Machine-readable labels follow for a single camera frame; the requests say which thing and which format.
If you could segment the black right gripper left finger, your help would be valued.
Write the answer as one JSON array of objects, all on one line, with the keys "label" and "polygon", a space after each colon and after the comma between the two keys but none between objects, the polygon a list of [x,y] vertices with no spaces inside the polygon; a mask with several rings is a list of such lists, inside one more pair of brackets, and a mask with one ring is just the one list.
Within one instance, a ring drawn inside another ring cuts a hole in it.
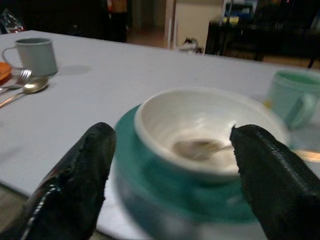
[{"label": "black right gripper left finger", "polygon": [[43,178],[2,240],[88,240],[105,201],[116,132],[92,125]]}]

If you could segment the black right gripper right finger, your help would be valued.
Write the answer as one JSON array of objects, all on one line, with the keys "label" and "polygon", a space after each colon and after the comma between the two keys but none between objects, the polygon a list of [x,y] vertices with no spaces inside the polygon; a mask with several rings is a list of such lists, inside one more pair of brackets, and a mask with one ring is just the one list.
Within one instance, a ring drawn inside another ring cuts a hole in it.
[{"label": "black right gripper right finger", "polygon": [[320,238],[320,179],[266,129],[233,126],[242,192],[269,240]]}]

